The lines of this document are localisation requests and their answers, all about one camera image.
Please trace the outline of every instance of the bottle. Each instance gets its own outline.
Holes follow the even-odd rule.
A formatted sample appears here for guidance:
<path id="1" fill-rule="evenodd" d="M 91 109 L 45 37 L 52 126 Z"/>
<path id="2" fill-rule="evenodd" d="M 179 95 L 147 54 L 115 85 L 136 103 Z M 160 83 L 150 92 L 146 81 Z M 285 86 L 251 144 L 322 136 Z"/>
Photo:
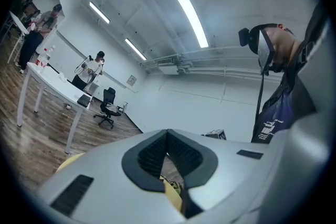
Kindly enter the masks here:
<path id="1" fill-rule="evenodd" d="M 44 48 L 44 50 L 40 53 L 40 55 L 37 57 L 37 60 L 35 61 L 35 64 L 37 66 L 41 63 L 41 61 L 42 61 L 43 57 L 46 55 L 46 53 L 47 53 L 47 48 Z"/>
<path id="2" fill-rule="evenodd" d="M 42 55 L 40 62 L 38 63 L 38 68 L 37 68 L 38 73 L 42 73 L 44 71 L 45 67 L 47 66 L 49 62 L 50 56 L 54 52 L 54 50 L 55 50 L 55 46 L 53 45 L 48 51 L 45 52 L 45 54 Z"/>
<path id="3" fill-rule="evenodd" d="M 49 61 L 51 54 L 55 51 L 55 45 L 52 45 L 52 47 L 46 52 L 45 58 L 47 61 Z"/>

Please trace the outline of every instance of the table leg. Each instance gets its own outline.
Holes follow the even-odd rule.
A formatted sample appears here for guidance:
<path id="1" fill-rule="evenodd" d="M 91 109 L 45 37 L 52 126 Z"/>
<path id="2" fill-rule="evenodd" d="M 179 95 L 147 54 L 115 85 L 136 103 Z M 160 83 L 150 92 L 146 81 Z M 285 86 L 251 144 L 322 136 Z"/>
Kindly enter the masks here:
<path id="1" fill-rule="evenodd" d="M 41 83 L 40 91 L 38 92 L 38 96 L 37 96 L 36 103 L 35 103 L 35 108 L 34 108 L 35 113 L 38 112 L 38 107 L 40 105 L 40 101 L 41 101 L 43 92 L 44 92 L 44 85 Z"/>
<path id="2" fill-rule="evenodd" d="M 69 154 L 72 138 L 74 136 L 74 133 L 75 133 L 75 130 L 76 130 L 79 118 L 82 115 L 82 112 L 83 112 L 82 109 L 77 110 L 77 114 L 76 114 L 75 119 L 74 119 L 74 121 L 72 123 L 71 129 L 70 129 L 70 133 L 69 133 L 69 137 L 68 137 L 68 141 L 67 141 L 67 146 L 65 148 L 65 153 L 67 153 L 67 154 Z"/>
<path id="3" fill-rule="evenodd" d="M 3 37 L 2 40 L 1 40 L 0 45 L 2 45 L 2 43 L 4 42 L 4 40 L 5 40 L 6 36 L 7 36 L 7 33 L 8 33 L 8 31 L 11 29 L 12 25 L 13 25 L 13 23 L 11 23 L 11 25 L 8 27 L 8 29 L 7 29 L 7 31 L 6 31 L 6 33 L 5 33 L 5 35 L 4 35 L 4 37 Z"/>
<path id="4" fill-rule="evenodd" d="M 8 61 L 7 61 L 7 63 L 9 63 L 9 61 L 10 61 L 10 59 L 11 59 L 13 53 L 14 53 L 14 50 L 16 49 L 17 44 L 19 43 L 20 39 L 22 38 L 22 35 L 23 35 L 23 34 L 20 35 L 20 37 L 19 37 L 19 39 L 17 40 L 17 42 L 16 42 L 16 44 L 15 44 L 15 46 L 14 46 L 12 52 L 10 53 L 10 55 L 9 55 L 9 57 L 8 57 Z"/>
<path id="5" fill-rule="evenodd" d="M 32 71 L 28 69 L 28 73 L 26 75 L 25 81 L 23 82 L 22 89 L 21 89 L 19 106 L 17 107 L 17 122 L 16 122 L 17 126 L 19 127 L 22 126 L 23 106 L 25 104 L 26 92 L 27 92 L 28 82 L 29 82 L 31 74 L 32 74 Z"/>
<path id="6" fill-rule="evenodd" d="M 15 56 L 15 58 L 14 58 L 13 62 L 16 62 L 16 59 L 17 59 L 17 57 L 18 57 L 18 56 L 19 56 L 19 54 L 20 54 L 20 51 L 21 51 L 21 49 L 22 49 L 22 46 L 23 46 L 23 42 L 22 42 L 22 44 L 21 44 L 21 46 L 20 46 L 19 50 L 17 51 L 17 54 L 16 54 L 16 56 Z"/>

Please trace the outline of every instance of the yellow part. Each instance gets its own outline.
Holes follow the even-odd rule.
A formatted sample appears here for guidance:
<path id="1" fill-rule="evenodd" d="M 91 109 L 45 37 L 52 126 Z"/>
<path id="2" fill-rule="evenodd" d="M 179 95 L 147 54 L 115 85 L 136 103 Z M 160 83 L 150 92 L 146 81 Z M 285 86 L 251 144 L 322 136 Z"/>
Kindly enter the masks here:
<path id="1" fill-rule="evenodd" d="M 63 162 L 56 172 L 61 170 L 62 168 L 66 167 L 70 163 L 74 162 L 76 159 L 78 159 L 81 155 L 84 153 L 74 155 L 70 158 L 68 158 L 65 162 Z M 168 181 L 166 181 L 162 176 L 160 176 L 160 179 L 163 179 L 163 184 L 164 184 L 164 193 L 166 194 L 168 200 L 172 203 L 172 205 L 178 210 L 179 212 L 181 211 L 181 206 L 182 206 L 182 199 L 176 192 L 176 190 L 169 184 Z"/>

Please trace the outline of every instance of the fluorescent light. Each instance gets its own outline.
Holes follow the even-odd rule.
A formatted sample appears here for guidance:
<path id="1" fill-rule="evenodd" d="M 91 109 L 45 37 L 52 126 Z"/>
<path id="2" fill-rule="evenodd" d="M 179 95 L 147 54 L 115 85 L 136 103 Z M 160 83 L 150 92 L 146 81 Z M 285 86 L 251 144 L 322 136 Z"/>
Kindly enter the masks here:
<path id="1" fill-rule="evenodd" d="M 133 50 L 142 58 L 142 60 L 146 61 L 147 58 L 139 52 L 139 50 L 135 47 L 135 45 L 132 44 L 132 42 L 127 38 L 125 39 L 126 43 L 131 46 Z"/>
<path id="2" fill-rule="evenodd" d="M 190 21 L 191 26 L 194 29 L 194 32 L 197 37 L 198 43 L 200 44 L 200 47 L 201 48 L 209 47 L 209 44 L 206 41 L 206 37 L 203 31 L 201 22 L 199 21 L 199 18 L 190 0 L 178 0 L 178 2 L 182 6 L 185 14 L 187 15 Z"/>
<path id="3" fill-rule="evenodd" d="M 90 7 L 93 8 L 93 10 L 99 14 L 100 17 L 102 17 L 104 19 L 105 22 L 107 22 L 108 24 L 110 23 L 110 19 L 108 17 L 106 17 L 103 12 L 101 12 L 99 10 L 99 8 L 97 8 L 94 3 L 90 2 Z"/>

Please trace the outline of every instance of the black office chair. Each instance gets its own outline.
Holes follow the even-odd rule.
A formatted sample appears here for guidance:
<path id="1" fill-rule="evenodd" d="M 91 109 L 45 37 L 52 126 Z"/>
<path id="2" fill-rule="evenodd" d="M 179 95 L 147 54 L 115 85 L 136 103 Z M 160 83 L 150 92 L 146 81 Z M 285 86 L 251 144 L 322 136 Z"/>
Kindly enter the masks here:
<path id="1" fill-rule="evenodd" d="M 116 92 L 115 89 L 112 89 L 112 88 L 109 88 L 108 90 L 104 90 L 104 101 L 100 105 L 100 110 L 105 115 L 96 114 L 93 116 L 94 118 L 100 117 L 103 119 L 101 122 L 98 123 L 98 125 L 101 125 L 101 123 L 104 121 L 108 121 L 111 124 L 111 129 L 113 129 L 113 123 L 114 123 L 114 121 L 111 119 L 111 116 L 115 116 L 115 117 L 121 116 L 119 112 L 113 112 L 106 108 L 108 104 L 113 104 L 114 99 L 116 97 L 115 92 Z"/>

